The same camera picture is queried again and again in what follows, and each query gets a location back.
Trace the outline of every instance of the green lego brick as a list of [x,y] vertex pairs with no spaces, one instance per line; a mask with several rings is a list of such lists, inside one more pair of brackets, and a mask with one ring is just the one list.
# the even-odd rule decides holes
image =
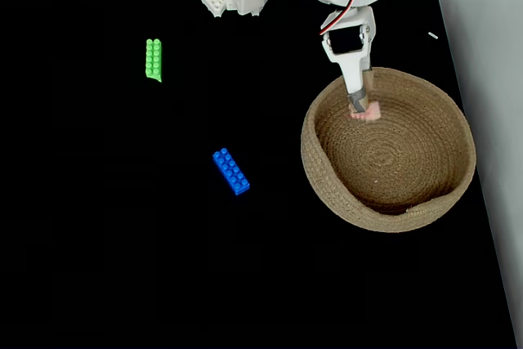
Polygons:
[[162,82],[162,43],[157,38],[147,40],[145,75]]

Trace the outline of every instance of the woven basket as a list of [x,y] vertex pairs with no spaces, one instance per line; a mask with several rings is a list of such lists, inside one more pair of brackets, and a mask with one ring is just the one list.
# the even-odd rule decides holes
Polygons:
[[302,129],[303,167],[339,217],[368,230],[404,232],[447,213],[468,188],[476,149],[462,112],[436,86],[374,69],[382,118],[350,119],[343,78],[314,100]]

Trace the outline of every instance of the black table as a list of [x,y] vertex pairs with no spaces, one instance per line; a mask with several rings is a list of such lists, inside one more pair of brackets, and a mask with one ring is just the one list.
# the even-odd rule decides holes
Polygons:
[[[260,17],[222,18],[199,0],[3,7],[52,72],[54,172],[52,222],[25,249],[42,286],[4,342],[516,345],[477,175],[446,216],[398,235],[344,222],[311,189],[300,133],[340,75],[318,35],[331,6],[270,0]],[[373,65],[461,107],[438,0],[373,8]],[[162,83],[145,77],[147,38],[162,40]],[[239,197],[212,162],[224,146],[251,182]]]

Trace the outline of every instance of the red wire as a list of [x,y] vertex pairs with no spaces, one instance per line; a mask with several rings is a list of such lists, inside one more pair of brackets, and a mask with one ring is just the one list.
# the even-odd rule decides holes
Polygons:
[[346,14],[346,12],[351,9],[352,3],[354,3],[354,0],[350,0],[349,4],[346,5],[345,10],[343,10],[336,18],[331,20],[330,23],[327,26],[325,26],[322,30],[320,30],[320,36],[322,36],[325,33],[327,33],[329,31],[329,29],[331,29],[335,24],[337,24],[339,22],[339,20],[341,18],[343,18],[343,16]]

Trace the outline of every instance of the white wall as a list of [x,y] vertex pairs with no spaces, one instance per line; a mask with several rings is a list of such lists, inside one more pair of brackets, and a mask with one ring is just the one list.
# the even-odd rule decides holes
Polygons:
[[512,325],[523,347],[523,0],[440,2]]

